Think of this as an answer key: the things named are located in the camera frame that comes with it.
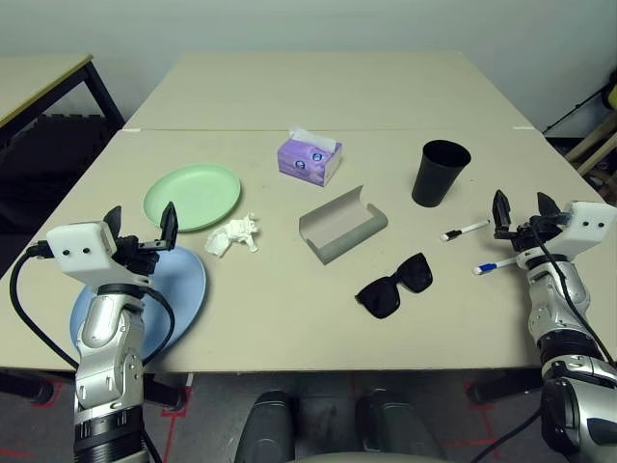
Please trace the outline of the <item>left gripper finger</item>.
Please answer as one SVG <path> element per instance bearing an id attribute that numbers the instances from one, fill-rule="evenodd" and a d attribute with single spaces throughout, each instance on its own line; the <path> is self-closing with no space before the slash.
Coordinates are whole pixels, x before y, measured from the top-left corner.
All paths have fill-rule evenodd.
<path id="1" fill-rule="evenodd" d="M 121 206 L 117 205 L 108 211 L 103 221 L 107 224 L 113 239 L 117 240 L 121 230 Z"/>
<path id="2" fill-rule="evenodd" d="M 160 221 L 161 237 L 160 240 L 165 246 L 174 246 L 178 233 L 177 214 L 173 202 L 169 202 L 161 216 Z"/>

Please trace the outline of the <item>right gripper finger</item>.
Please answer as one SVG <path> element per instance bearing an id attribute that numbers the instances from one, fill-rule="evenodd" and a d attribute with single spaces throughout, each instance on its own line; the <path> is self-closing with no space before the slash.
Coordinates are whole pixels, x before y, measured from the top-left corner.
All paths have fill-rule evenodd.
<path id="1" fill-rule="evenodd" d="M 493 198 L 492 213 L 495 224 L 494 236 L 510 235 L 510 205 L 506 195 L 497 189 Z"/>
<path id="2" fill-rule="evenodd" d="M 539 215 L 548 220 L 558 220 L 561 217 L 561 210 L 556 202 L 543 192 L 537 193 L 537 204 Z"/>

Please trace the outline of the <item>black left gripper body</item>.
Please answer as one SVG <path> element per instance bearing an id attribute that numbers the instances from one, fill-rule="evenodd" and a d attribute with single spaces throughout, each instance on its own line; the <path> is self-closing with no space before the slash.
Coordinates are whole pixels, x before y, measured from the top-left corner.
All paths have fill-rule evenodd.
<path id="1" fill-rule="evenodd" d="M 113 254 L 113 260 L 130 272 L 147 277 L 155 271 L 160 259 L 159 252 L 171 251 L 174 248 L 174 239 L 140 242 L 137 236 L 130 235 L 119 237 L 115 244 L 117 250 Z"/>

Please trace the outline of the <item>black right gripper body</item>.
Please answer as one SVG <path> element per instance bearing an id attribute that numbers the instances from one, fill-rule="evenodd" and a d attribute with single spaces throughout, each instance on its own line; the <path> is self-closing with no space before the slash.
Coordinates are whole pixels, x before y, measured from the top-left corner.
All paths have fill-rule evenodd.
<path id="1" fill-rule="evenodd" d="M 495 239 L 508 240 L 515 252 L 523 252 L 535 247 L 540 243 L 546 243 L 562 233 L 562 227 L 566 219 L 557 216 L 532 216 L 523 225 L 517 226 L 510 231 L 510 218 L 508 215 L 494 215 Z"/>

